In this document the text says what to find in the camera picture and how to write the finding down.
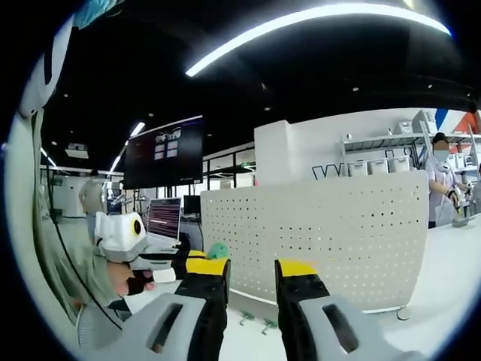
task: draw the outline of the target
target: wall-mounted monitor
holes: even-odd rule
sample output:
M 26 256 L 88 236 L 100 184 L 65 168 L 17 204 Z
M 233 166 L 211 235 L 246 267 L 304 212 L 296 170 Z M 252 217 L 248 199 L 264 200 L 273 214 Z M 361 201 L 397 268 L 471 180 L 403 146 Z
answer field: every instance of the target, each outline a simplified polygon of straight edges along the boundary
M 169 187 L 202 181 L 202 116 L 181 120 L 129 139 L 124 189 Z

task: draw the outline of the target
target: white robot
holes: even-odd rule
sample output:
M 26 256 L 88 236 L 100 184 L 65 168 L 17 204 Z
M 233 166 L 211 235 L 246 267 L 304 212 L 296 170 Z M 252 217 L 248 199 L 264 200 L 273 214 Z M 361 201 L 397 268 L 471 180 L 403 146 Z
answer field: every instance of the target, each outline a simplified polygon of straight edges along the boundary
M 191 259 L 191 271 L 184 275 L 185 278 L 175 294 L 162 295 L 150 303 L 123 324 L 119 339 L 100 350 L 92 350 L 87 354 L 80 353 L 76 347 L 75 328 L 43 277 L 44 272 L 54 277 L 56 270 L 49 268 L 51 262 L 49 257 L 55 255 L 40 254 L 41 252 L 39 253 L 35 248 L 35 242 L 45 238 L 39 196 L 42 108 L 53 94 L 59 79 L 72 24 L 73 18 L 65 23 L 54 39 L 51 54 L 52 66 L 48 69 L 49 76 L 44 72 L 43 57 L 32 72 L 14 117 L 8 144 L 4 149 L 4 192 L 8 230 L 14 255 L 30 296 L 55 336 L 77 358 L 117 361 L 135 358 L 152 361 L 218 359 L 222 334 L 227 323 L 225 313 L 229 279 L 227 259 L 212 261 L 222 263 L 217 273 L 205 271 L 210 269 L 205 267 L 205 262 L 211 261 Z M 100 251 L 112 262 L 130 262 L 135 268 L 136 260 L 141 254 L 164 254 L 164 252 L 147 250 L 148 246 L 143 243 L 145 230 L 140 217 L 136 214 L 113 218 L 101 215 L 97 234 L 99 238 L 104 238 L 105 242 L 100 247 Z M 47 269 L 41 268 L 39 257 L 43 258 L 42 266 Z M 145 269 L 152 265 L 142 264 L 138 267 Z M 329 360 L 371 359 L 373 361 L 425 359 L 419 353 L 403 353 L 388 344 L 377 325 L 368 320 L 363 313 L 350 308 L 344 301 L 331 297 L 319 278 L 313 275 L 299 275 L 298 278 L 285 279 L 282 276 L 282 262 L 277 262 L 276 267 L 280 329 L 283 332 L 289 360 L 301 361 L 305 359 L 303 357 Z M 296 287 L 302 289 L 306 284 L 309 284 L 309 287 L 305 289 L 304 298 L 296 299 L 292 290 Z M 298 305 L 306 322 L 300 323 L 289 313 L 293 304 Z M 339 340 L 336 338 L 338 330 L 333 329 L 326 314 L 320 311 L 332 305 L 337 306 L 354 329 L 351 330 L 355 336 L 355 339 L 351 340 L 354 342 L 351 342 L 351 347 L 356 348 L 355 352 L 348 354 L 341 352 Z M 162 352 L 146 347 L 147 344 L 155 346 L 159 325 L 167 320 L 173 310 L 177 310 L 178 315 L 175 321 L 172 321 L 168 339 L 162 343 Z M 309 340 L 302 339 L 305 335 L 310 335 Z M 306 347 L 309 347 L 309 354 L 306 353 Z

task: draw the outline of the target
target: lab workstation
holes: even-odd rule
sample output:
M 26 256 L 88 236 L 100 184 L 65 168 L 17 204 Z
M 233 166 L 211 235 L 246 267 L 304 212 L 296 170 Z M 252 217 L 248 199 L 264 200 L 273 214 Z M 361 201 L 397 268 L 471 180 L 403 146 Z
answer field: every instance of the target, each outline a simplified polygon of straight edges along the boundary
M 280 3 L 90 0 L 48 37 L 1 201 L 10 302 L 51 356 L 460 354 L 481 287 L 481 84 L 447 55 L 463 17 Z

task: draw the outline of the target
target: display screen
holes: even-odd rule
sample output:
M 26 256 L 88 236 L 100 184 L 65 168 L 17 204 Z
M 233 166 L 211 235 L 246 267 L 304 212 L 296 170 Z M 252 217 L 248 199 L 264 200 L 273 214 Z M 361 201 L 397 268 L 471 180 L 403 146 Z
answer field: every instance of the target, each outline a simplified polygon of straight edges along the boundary
M 180 198 L 150 201 L 147 232 L 154 235 L 179 238 Z
M 196 117 L 129 139 L 124 189 L 179 186 L 201 181 L 203 137 L 204 121 L 202 117 Z

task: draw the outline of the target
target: man standing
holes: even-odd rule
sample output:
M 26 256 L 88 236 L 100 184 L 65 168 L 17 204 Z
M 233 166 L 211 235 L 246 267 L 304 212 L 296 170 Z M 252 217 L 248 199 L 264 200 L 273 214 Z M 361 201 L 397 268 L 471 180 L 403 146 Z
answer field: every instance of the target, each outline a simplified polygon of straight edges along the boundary
M 102 202 L 102 186 L 97 182 L 98 171 L 90 172 L 90 178 L 82 186 L 78 194 L 83 212 L 86 214 L 87 226 L 89 229 L 90 241 L 95 243 L 95 216 L 97 212 L 103 212 L 104 206 Z

